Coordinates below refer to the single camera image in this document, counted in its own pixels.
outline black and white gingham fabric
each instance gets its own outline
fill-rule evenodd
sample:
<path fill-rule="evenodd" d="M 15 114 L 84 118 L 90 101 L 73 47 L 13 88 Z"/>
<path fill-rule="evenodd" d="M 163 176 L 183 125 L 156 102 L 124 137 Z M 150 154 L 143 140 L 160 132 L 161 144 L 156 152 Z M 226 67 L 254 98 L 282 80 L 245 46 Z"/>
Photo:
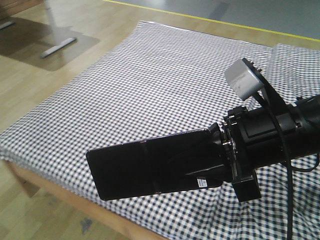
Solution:
<path fill-rule="evenodd" d="M 250 202 L 238 203 L 229 183 L 105 202 L 98 197 L 85 154 L 207 128 L 231 108 L 252 105 L 251 99 L 242 103 L 224 79 L 238 58 L 268 69 L 271 83 L 285 86 L 283 97 L 292 102 L 297 93 L 288 85 L 300 90 L 314 72 L 302 70 L 306 78 L 293 83 L 286 82 L 287 74 L 277 75 L 278 65 L 292 64 L 286 57 L 283 63 L 277 59 L 296 51 L 142 21 L 115 49 L 5 130 L 0 156 L 172 240 L 285 239 L 287 186 L 279 165 L 257 171 L 262 199 Z M 319 53 L 314 54 L 319 68 Z M 308 53 L 302 55 L 309 61 Z M 304 66 L 297 62 L 294 70 Z M 319 79 L 306 86 L 319 87 Z M 306 87 L 301 95 L 316 93 Z M 294 175 L 294 239 L 319 239 L 317 173 Z"/>

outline white label sticker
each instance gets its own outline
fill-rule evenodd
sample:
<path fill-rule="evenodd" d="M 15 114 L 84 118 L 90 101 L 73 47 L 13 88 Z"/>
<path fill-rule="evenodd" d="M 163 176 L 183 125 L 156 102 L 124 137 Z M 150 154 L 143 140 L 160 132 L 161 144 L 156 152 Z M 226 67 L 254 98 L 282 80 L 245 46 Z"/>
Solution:
<path fill-rule="evenodd" d="M 205 177 L 197 177 L 196 180 L 198 181 L 199 188 L 208 187 L 207 180 Z"/>

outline wooden bed frame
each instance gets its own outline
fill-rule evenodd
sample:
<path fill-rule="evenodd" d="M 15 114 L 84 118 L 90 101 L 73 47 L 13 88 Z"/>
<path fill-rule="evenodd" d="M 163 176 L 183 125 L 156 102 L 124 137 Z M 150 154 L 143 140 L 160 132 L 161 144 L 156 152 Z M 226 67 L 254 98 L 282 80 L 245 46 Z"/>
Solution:
<path fill-rule="evenodd" d="M 27 170 L 17 164 L 4 160 L 4 164 L 13 174 L 22 190 L 31 198 L 40 188 L 84 212 L 97 221 L 114 229 L 132 240 L 167 240 L 167 238 L 150 231 L 138 224 L 117 215 L 65 188 Z"/>

